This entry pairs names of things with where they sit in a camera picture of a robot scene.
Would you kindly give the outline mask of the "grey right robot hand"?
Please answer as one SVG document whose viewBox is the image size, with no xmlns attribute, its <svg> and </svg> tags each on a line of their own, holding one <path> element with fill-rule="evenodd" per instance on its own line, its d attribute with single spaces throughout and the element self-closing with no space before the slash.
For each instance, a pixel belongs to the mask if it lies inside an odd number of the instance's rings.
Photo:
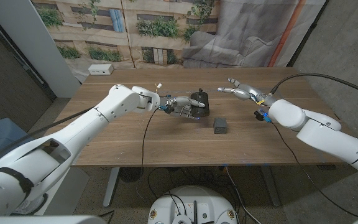
<svg viewBox="0 0 358 224">
<path fill-rule="evenodd" d="M 260 106 L 270 107 L 277 101 L 271 94 L 266 95 L 260 90 L 233 78 L 229 78 L 228 81 L 234 85 L 234 88 L 219 87 L 218 91 L 233 94 L 240 100 L 252 100 Z"/>
</svg>

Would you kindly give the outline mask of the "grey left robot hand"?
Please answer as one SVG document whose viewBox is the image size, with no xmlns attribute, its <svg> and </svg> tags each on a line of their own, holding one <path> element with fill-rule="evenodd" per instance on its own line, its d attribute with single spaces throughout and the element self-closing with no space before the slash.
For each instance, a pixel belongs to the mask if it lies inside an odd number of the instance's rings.
<svg viewBox="0 0 358 224">
<path fill-rule="evenodd" d="M 185 117 L 189 119 L 199 119 L 194 117 L 191 113 L 191 107 L 204 108 L 205 103 L 191 99 L 187 96 L 160 96 L 160 107 L 161 110 L 175 117 Z"/>
</svg>

